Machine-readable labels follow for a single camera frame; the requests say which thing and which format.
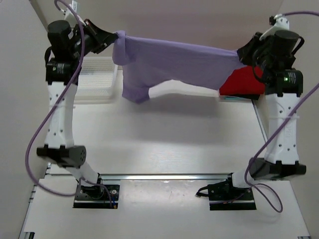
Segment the purple t shirt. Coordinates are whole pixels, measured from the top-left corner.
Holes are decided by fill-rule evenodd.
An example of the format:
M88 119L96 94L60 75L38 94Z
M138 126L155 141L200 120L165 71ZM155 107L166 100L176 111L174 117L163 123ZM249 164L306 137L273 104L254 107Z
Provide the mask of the purple t shirt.
M244 67L234 50L116 34L112 59L123 69L122 96L137 104L149 100L150 88L169 80L219 90Z

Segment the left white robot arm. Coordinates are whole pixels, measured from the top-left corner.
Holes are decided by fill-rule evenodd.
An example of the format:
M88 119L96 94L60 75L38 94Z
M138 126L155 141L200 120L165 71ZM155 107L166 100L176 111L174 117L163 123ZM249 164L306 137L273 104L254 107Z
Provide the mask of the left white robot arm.
M44 146L37 156L69 171L87 185L92 198L104 194L99 174L86 162L86 148L75 145L73 139L73 107L78 78L84 56L99 54L118 39L117 34L98 28L90 20L77 14L76 2L67 6L64 19L48 25L51 46L45 53L45 68L50 111L45 118L48 131Z

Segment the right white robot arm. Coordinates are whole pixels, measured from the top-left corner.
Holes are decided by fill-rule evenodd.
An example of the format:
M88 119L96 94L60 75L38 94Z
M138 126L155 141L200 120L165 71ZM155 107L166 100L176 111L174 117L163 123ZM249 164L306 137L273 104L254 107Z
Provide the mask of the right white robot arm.
M271 27L257 32L237 50L241 63L260 67L262 75L255 79L265 85L269 114L268 141L262 150L264 157L251 158L246 170L230 175L232 182L223 187L228 199L236 199L241 188L248 188L262 180L278 180L306 173L297 152L297 111L303 93L303 74L293 68L296 52L304 39L290 31L290 23L282 14L271 16Z

